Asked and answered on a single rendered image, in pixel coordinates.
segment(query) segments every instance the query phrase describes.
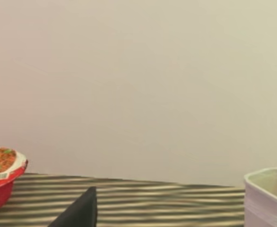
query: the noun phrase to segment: table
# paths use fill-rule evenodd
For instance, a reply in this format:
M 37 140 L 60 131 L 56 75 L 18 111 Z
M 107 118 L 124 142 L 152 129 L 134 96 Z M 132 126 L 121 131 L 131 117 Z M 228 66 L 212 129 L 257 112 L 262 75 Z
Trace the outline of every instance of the table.
M 46 227 L 88 187 L 98 227 L 243 227 L 242 188 L 24 174 L 0 209 L 0 227 Z

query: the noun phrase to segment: red food container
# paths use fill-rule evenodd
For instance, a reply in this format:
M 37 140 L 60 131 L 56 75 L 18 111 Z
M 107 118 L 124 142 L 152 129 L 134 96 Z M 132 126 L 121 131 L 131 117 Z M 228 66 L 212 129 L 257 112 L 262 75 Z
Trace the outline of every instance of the red food container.
M 13 182 L 25 172 L 27 163 L 23 154 L 0 148 L 0 207 L 10 198 Z

